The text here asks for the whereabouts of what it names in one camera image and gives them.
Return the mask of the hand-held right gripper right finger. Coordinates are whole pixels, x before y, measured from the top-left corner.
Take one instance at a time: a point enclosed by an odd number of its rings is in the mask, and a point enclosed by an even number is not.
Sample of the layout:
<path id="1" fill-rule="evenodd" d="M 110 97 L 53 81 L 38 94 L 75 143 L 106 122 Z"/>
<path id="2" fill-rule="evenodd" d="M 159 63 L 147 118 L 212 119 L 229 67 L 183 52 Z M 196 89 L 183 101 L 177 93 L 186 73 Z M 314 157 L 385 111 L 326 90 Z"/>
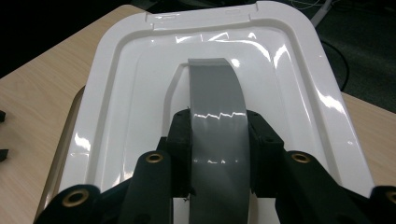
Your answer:
<path id="1" fill-rule="evenodd" d="M 275 198 L 284 141 L 258 112 L 247 111 L 250 188 L 258 198 Z"/>

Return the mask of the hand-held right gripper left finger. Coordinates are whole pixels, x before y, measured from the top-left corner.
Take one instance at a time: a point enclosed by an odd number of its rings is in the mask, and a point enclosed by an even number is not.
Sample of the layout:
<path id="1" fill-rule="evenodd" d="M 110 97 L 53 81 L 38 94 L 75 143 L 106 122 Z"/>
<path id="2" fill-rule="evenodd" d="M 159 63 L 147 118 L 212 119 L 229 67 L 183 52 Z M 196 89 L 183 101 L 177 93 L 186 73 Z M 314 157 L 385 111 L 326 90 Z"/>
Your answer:
<path id="1" fill-rule="evenodd" d="M 186 198 L 191 193 L 191 111 L 184 109 L 172 118 L 168 135 L 160 140 L 161 150 L 171 157 L 172 196 Z"/>

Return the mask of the translucent grey storage box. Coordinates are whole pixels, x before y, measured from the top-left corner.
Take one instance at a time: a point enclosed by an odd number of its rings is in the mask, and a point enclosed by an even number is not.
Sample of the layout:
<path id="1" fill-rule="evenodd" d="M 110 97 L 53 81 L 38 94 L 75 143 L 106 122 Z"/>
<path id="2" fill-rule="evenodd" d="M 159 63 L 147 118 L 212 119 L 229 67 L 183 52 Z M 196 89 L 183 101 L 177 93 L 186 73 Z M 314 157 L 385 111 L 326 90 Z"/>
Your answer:
<path id="1" fill-rule="evenodd" d="M 63 176 L 64 164 L 67 157 L 68 149 L 71 143 L 72 134 L 78 116 L 78 110 L 81 104 L 85 87 L 82 87 L 75 95 L 70 106 L 58 146 L 56 147 L 54 157 L 49 169 L 49 174 L 42 191 L 42 195 L 35 213 L 34 220 L 44 211 L 46 206 L 58 194 L 60 183 Z"/>

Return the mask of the white lid with grey handle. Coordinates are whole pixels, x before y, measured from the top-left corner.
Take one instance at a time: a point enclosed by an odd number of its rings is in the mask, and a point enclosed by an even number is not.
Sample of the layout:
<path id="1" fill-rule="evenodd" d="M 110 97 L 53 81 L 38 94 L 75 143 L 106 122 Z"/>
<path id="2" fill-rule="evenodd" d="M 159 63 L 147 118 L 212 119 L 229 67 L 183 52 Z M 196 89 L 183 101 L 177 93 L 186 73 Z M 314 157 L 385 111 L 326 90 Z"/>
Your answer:
<path id="1" fill-rule="evenodd" d="M 191 193 L 172 196 L 161 150 L 191 111 Z M 275 198 L 250 188 L 248 110 L 284 141 Z M 135 14 L 101 39 L 59 194 L 68 224 L 371 224 L 373 188 L 311 21 L 264 1 Z"/>

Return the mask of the white metal desk frame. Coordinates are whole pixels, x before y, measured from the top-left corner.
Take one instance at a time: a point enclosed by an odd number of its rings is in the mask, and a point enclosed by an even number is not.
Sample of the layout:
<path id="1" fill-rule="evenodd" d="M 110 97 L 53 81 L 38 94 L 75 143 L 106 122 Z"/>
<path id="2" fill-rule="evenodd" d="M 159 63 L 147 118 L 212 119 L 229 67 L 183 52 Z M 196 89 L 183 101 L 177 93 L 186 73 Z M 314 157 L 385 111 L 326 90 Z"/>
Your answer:
<path id="1" fill-rule="evenodd" d="M 314 27 L 317 27 L 332 8 L 332 0 L 326 0 L 317 13 L 310 19 Z"/>

